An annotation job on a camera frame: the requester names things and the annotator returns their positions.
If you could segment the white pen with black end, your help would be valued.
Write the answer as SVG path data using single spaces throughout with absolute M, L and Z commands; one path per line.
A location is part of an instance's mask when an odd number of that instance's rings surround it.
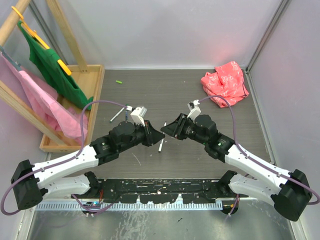
M 164 138 L 161 140 L 159 148 L 158 148 L 158 153 L 162 152 L 162 148 L 163 148 L 163 143 L 164 143 Z

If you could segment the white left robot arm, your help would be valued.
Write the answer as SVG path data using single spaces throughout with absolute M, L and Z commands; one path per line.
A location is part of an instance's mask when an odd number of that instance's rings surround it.
M 47 162 L 32 164 L 28 159 L 23 160 L 11 178 L 17 208 L 21 211 L 39 204 L 49 193 L 46 185 L 55 180 L 116 160 L 120 153 L 139 144 L 151 147 L 164 137 L 149 120 L 144 124 L 123 121 L 80 151 Z

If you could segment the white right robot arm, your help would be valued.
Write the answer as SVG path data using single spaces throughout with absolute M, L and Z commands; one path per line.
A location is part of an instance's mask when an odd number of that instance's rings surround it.
M 236 145 L 232 138 L 217 130 L 209 115 L 199 115 L 191 120 L 182 113 L 161 131 L 177 140 L 191 139 L 203 144 L 213 159 L 253 177 L 247 179 L 239 173 L 227 171 L 219 180 L 219 191 L 225 197 L 235 193 L 256 198 L 273 206 L 284 218 L 296 222 L 313 196 L 302 171 L 282 169 Z

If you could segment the white marker with green end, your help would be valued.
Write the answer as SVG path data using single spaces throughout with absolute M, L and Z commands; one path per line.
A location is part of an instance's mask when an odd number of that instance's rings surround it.
M 122 108 L 109 120 L 109 122 L 112 123 L 125 109 L 126 109 L 126 107 L 122 107 Z

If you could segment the coral patterned cloth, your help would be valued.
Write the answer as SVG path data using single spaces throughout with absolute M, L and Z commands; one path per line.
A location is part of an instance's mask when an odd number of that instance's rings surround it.
M 215 95 L 211 100 L 220 108 L 233 106 L 249 96 L 243 72 L 235 61 L 215 67 L 213 73 L 206 72 L 200 82 L 207 95 Z

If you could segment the wooden rack base tray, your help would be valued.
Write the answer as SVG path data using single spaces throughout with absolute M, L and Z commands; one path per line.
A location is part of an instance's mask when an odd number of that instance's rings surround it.
M 78 65 L 67 66 L 71 72 L 69 79 L 73 79 L 71 84 L 74 90 L 68 90 L 66 94 L 59 95 L 57 101 L 66 109 L 80 114 L 83 107 L 88 102 L 100 99 L 104 82 L 105 67 L 102 64 L 88 64 L 86 69 L 81 69 Z M 81 147 L 81 138 L 67 138 L 67 143 L 58 144 L 43 135 L 39 148 L 49 153 L 72 153 Z

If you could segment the pink cloth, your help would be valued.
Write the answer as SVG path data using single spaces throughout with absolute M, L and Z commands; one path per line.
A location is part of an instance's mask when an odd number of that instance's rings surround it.
M 65 109 L 58 102 L 58 93 L 54 88 L 22 66 L 21 71 L 17 71 L 2 53 L 0 64 L 3 70 L 12 73 L 20 82 L 33 111 L 51 128 L 63 132 L 70 139 L 77 139 L 82 136 L 80 123 L 83 123 L 83 133 L 87 136 L 88 118 L 83 116 L 81 121 L 80 114 Z

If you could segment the green cloth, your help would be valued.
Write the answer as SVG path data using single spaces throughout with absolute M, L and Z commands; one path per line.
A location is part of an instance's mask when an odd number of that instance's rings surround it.
M 65 97 L 79 109 L 83 109 L 88 103 L 93 101 L 93 97 L 86 97 L 74 78 L 63 71 L 57 63 L 59 55 L 53 49 L 43 48 L 28 34 L 21 21 L 17 23 L 17 27 L 29 45 L 29 60 L 36 65 L 44 80 L 59 95 Z

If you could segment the yellow clothes hanger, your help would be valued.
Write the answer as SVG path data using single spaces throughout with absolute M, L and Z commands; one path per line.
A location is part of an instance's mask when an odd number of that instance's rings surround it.
M 50 47 L 43 41 L 42 38 L 40 38 L 37 34 L 37 32 L 35 30 L 32 30 L 28 24 L 25 22 L 24 20 L 24 16 L 14 7 L 11 6 L 11 8 L 18 14 L 18 16 L 20 17 L 20 21 L 22 22 L 22 25 L 24 26 L 25 30 L 28 32 L 28 34 L 35 39 L 44 49 L 49 50 Z M 59 66 L 63 69 L 63 71 L 70 76 L 72 74 L 72 72 L 70 71 L 70 69 L 67 67 L 67 65 L 62 61 L 62 59 L 60 57 L 58 57 L 57 63 L 59 64 Z

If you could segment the blue-grey clothes hanger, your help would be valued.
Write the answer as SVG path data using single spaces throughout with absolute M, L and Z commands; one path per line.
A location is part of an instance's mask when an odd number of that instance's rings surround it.
M 21 71 L 21 65 L 17 62 L 15 62 L 4 50 L 4 48 L 2 46 L 0 46 L 0 51 L 1 54 L 4 56 L 5 59 L 7 59 L 7 61 L 19 72 Z

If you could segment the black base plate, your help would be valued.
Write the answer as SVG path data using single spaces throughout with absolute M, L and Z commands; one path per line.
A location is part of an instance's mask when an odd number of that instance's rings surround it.
M 219 198 L 234 198 L 236 194 L 223 190 L 211 179 L 102 179 L 78 199 L 102 198 L 104 203 L 173 204 L 182 197 L 183 204 L 215 203 Z

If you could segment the aluminium frame post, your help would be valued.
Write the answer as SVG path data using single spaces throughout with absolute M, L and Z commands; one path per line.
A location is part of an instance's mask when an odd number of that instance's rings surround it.
M 273 32 L 275 31 L 278 23 L 280 22 L 282 16 L 284 15 L 286 9 L 288 8 L 288 6 L 290 5 L 292 1 L 291 0 L 281 0 L 279 2 L 278 7 L 276 8 L 266 30 L 263 33 L 262 38 L 260 39 L 247 67 L 245 68 L 245 71 L 249 74 L 250 71 L 252 70 L 252 68 L 254 67 L 257 59 L 259 58 L 262 50 L 264 49 L 264 47 L 266 46 L 268 40 L 270 39 L 270 37 L 272 36 Z

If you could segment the wooden rack frame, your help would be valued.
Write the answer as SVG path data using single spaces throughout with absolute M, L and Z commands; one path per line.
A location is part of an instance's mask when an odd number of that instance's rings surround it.
M 23 12 L 28 0 L 20 0 L 0 28 L 0 44 L 4 45 L 13 29 L 18 27 L 29 44 L 30 60 L 38 67 L 44 79 L 38 78 L 23 67 L 15 67 L 8 59 L 4 64 L 21 83 L 29 104 L 26 104 L 4 82 L 0 83 L 0 97 L 38 130 L 59 145 L 78 146 L 81 135 L 88 130 L 80 121 L 86 116 L 69 112 L 58 101 L 62 95 L 77 108 L 83 109 L 93 99 L 87 98 L 72 76 L 72 72 L 56 52 L 29 28 Z

